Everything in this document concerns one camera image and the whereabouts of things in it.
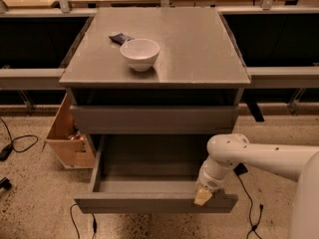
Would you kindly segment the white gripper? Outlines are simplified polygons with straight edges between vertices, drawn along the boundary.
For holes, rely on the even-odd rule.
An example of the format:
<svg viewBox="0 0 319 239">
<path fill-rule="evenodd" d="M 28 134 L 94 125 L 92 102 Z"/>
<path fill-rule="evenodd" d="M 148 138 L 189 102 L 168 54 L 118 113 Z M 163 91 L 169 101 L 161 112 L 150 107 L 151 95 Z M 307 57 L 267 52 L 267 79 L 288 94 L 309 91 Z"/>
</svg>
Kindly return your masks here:
<svg viewBox="0 0 319 239">
<path fill-rule="evenodd" d="M 225 170 L 219 164 L 205 162 L 198 173 L 196 183 L 199 188 L 195 191 L 194 203 L 204 205 L 212 197 L 212 192 L 223 187 L 224 177 Z"/>
</svg>

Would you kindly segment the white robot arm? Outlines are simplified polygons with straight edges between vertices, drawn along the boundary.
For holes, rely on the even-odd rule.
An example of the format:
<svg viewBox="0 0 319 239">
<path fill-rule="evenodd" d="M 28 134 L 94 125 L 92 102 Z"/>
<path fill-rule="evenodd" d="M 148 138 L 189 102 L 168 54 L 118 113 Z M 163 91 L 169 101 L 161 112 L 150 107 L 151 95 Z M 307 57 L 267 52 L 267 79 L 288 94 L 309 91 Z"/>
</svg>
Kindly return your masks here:
<svg viewBox="0 0 319 239">
<path fill-rule="evenodd" d="M 319 239 L 319 147 L 251 143 L 240 133 L 217 134 L 206 145 L 194 203 L 204 205 L 223 187 L 225 175 L 240 163 L 297 183 L 289 239 Z"/>
</svg>

